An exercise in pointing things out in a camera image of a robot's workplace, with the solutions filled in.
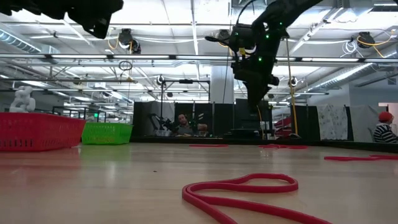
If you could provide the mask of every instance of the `white sculpture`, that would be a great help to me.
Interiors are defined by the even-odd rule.
[[[30,86],[20,86],[15,92],[15,99],[11,103],[10,112],[28,113],[35,110],[36,101],[30,97],[33,88]]]

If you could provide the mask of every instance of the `plastic basket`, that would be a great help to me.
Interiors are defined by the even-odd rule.
[[[0,113],[0,151],[77,146],[86,121],[42,113]]]
[[[125,144],[130,141],[132,125],[87,122],[83,144]]]

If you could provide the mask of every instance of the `red rope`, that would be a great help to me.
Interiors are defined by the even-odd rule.
[[[194,144],[194,145],[189,145],[189,147],[228,147],[228,145],[222,145],[222,144]]]
[[[308,146],[286,146],[278,144],[268,144],[259,147],[263,149],[308,149]]]
[[[241,185],[251,179],[278,179],[284,180],[289,185],[283,186],[256,186],[256,185]],[[330,222],[321,220],[319,218],[306,215],[304,213],[296,212],[286,208],[279,208],[272,205],[265,205],[262,203],[248,202],[244,200],[236,200],[231,198],[221,198],[205,196],[195,193],[197,190],[221,189],[233,190],[237,192],[252,192],[252,193],[284,193],[297,190],[299,184],[297,181],[284,174],[249,174],[244,177],[231,180],[217,180],[212,182],[201,182],[189,184],[182,189],[182,198],[196,206],[200,210],[206,212],[221,224],[238,224],[231,217],[225,215],[212,205],[219,205],[225,207],[234,207],[254,212],[266,213],[278,217],[286,218],[300,223],[311,224],[330,224]]]
[[[378,161],[378,160],[398,160],[398,156],[389,155],[370,155],[369,157],[353,156],[325,156],[324,160],[333,161]]]

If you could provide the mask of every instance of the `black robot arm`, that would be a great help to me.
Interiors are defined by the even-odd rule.
[[[253,1],[249,1],[243,10]],[[228,41],[206,37],[209,41],[222,42],[235,53],[235,62],[231,67],[235,79],[243,81],[248,89],[248,104],[251,111],[257,110],[257,104],[271,89],[268,85],[279,84],[279,79],[272,75],[272,69],[276,62],[280,41],[289,37],[286,27],[307,9],[321,1],[276,0],[269,4],[251,25],[237,23]],[[248,54],[244,49],[255,50]],[[237,57],[238,51],[243,55],[242,59]]]

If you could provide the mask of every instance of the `man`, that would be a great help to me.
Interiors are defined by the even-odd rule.
[[[394,116],[387,111],[379,114],[380,123],[376,126],[373,133],[375,142],[397,143],[398,137],[391,131],[390,124],[394,120]]]
[[[178,122],[180,125],[178,126],[177,136],[193,136],[196,133],[193,132],[193,129],[188,123],[187,117],[184,114],[180,114],[178,116]],[[206,131],[207,125],[205,124],[198,124],[199,131]]]

